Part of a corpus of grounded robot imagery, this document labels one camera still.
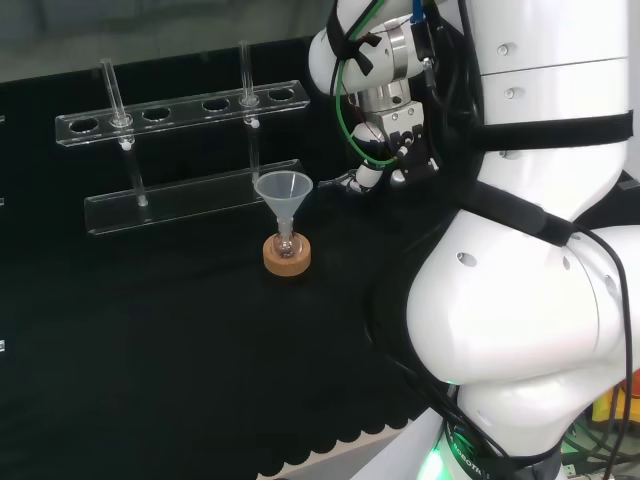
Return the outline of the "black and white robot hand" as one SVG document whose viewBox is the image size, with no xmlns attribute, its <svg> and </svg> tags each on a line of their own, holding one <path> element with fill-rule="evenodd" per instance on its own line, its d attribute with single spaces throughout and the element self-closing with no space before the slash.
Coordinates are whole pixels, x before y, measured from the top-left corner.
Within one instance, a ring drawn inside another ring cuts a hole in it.
<svg viewBox="0 0 640 480">
<path fill-rule="evenodd" d="M 347 153 L 359 164 L 337 177 L 320 181 L 320 188 L 340 188 L 364 195 L 376 189 L 383 179 L 402 187 L 440 173 L 441 165 L 431 149 L 424 111 L 418 103 L 374 112 L 348 127 L 342 103 L 337 102 L 336 117 Z"/>
</svg>

